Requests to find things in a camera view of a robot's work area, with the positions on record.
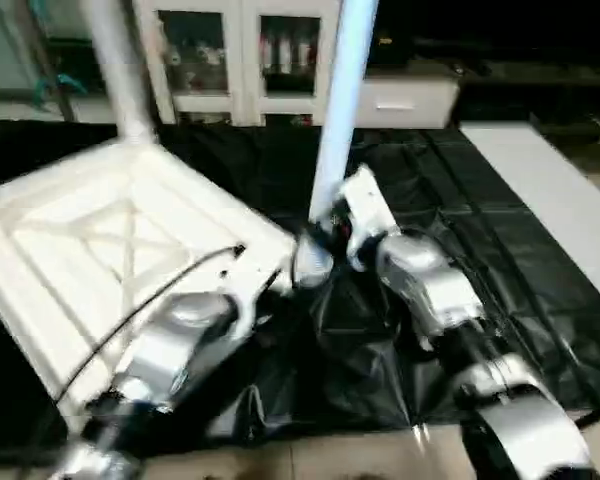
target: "white surface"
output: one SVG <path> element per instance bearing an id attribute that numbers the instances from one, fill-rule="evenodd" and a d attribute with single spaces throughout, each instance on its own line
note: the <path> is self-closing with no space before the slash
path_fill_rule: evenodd
<path id="1" fill-rule="evenodd" d="M 282 264 L 294 245 L 161 147 L 99 147 L 0 186 L 0 318 L 55 395 L 131 308 L 196 259 L 237 243 Z M 233 264 L 219 257 L 174 290 L 214 290 Z M 106 384 L 124 338 L 61 403 L 70 427 L 76 407 Z"/>
<path id="2" fill-rule="evenodd" d="M 228 93 L 226 95 L 179 95 L 178 108 L 188 112 L 229 112 L 234 125 L 248 125 L 245 113 L 245 87 L 242 71 L 242 20 L 239 0 L 134 0 L 140 37 L 144 47 L 149 76 L 158 105 L 160 118 L 165 123 L 176 122 L 167 72 L 162 61 L 164 48 L 159 10 L 217 12 L 222 14 Z M 223 97 L 227 104 L 218 102 Z"/>
<path id="3" fill-rule="evenodd" d="M 447 78 L 365 80 L 356 127 L 444 128 L 457 94 L 457 82 Z"/>
<path id="4" fill-rule="evenodd" d="M 526 124 L 462 132 L 600 292 L 600 191 Z"/>
<path id="5" fill-rule="evenodd" d="M 336 33 L 340 0 L 241 0 L 242 48 L 245 99 L 249 102 L 247 113 L 251 125 L 260 125 L 262 115 L 267 113 L 311 114 L 314 125 L 322 125 L 327 109 L 329 79 L 334 62 Z M 260 65 L 260 17 L 309 17 L 320 19 L 318 58 L 313 96 L 285 95 L 267 96 L 262 81 Z"/>

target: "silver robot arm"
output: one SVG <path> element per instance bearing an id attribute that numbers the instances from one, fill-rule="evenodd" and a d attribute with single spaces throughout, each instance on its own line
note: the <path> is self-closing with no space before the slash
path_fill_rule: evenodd
<path id="1" fill-rule="evenodd" d="M 255 302 L 280 268 L 275 255 L 248 248 L 214 292 L 172 295 L 126 348 L 109 388 L 90 407 L 50 480 L 140 477 L 137 438 L 168 414 L 251 335 Z"/>
<path id="2" fill-rule="evenodd" d="M 478 478 L 599 478 L 574 422 L 524 359 L 482 328 L 484 306 L 465 273 L 432 239 L 400 232 L 366 166 L 345 181 L 338 204 L 351 226 L 350 263 L 375 271 L 409 305 L 469 414 L 463 440 Z"/>

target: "black tarp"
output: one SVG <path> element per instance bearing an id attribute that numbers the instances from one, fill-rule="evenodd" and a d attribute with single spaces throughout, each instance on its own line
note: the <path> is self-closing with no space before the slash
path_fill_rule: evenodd
<path id="1" fill-rule="evenodd" d="M 187 164 L 300 231 L 317 129 L 159 133 Z M 112 127 L 0 122 L 0 183 L 113 136 Z M 458 259 L 486 305 L 488 326 L 543 374 L 560 402 L 600 406 L 600 295 L 468 140 L 455 130 L 357 131 L 349 168 L 360 163 L 371 166 L 404 229 L 432 235 Z M 415 341 L 408 310 L 372 276 L 339 268 L 319 292 L 266 296 L 260 314 L 270 319 L 252 340 L 156 422 L 148 454 L 457 421 L 445 378 Z M 0 322 L 0 463 L 16 459 L 49 402 Z M 64 433 L 57 419 L 46 450 Z"/>

